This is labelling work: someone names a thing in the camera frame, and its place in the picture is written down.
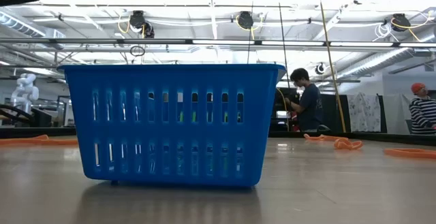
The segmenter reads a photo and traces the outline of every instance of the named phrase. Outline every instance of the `red cap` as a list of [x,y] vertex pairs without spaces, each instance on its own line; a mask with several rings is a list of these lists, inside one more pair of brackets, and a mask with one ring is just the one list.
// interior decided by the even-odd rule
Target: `red cap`
[[425,87],[425,84],[423,84],[423,83],[414,83],[412,86],[411,86],[411,91],[414,93],[414,94],[416,94],[416,93],[418,93],[422,88],[424,88]]

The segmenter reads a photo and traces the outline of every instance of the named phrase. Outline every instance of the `table surface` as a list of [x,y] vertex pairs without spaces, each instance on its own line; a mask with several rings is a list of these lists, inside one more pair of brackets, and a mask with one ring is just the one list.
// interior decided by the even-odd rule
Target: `table surface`
[[0,147],[0,223],[435,223],[436,160],[386,147],[411,146],[269,139],[260,183],[233,190],[111,186],[84,176],[77,148]]

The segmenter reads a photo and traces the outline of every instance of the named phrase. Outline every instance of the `laundry basket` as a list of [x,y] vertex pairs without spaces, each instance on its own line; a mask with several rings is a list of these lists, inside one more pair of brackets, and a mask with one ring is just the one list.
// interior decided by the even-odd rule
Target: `laundry basket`
[[64,65],[84,174],[253,186],[280,65]]

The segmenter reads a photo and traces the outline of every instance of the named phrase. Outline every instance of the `person with red cap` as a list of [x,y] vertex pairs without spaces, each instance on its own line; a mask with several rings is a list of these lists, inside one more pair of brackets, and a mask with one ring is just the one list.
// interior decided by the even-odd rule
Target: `person with red cap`
[[415,83],[411,91],[416,95],[409,105],[411,131],[417,135],[436,134],[436,100],[428,96],[425,84]]

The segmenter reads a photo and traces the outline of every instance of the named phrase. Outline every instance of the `person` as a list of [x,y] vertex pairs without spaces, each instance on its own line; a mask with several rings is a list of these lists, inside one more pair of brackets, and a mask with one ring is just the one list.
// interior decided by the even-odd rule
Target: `person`
[[298,125],[304,132],[316,132],[322,124],[321,93],[316,85],[312,84],[309,74],[304,68],[295,69],[291,74],[291,81],[295,86],[304,87],[300,103],[286,100],[294,111],[298,113]]
[[435,135],[436,100],[428,96],[425,84],[415,83],[411,91],[416,95],[409,105],[411,132],[416,135]]

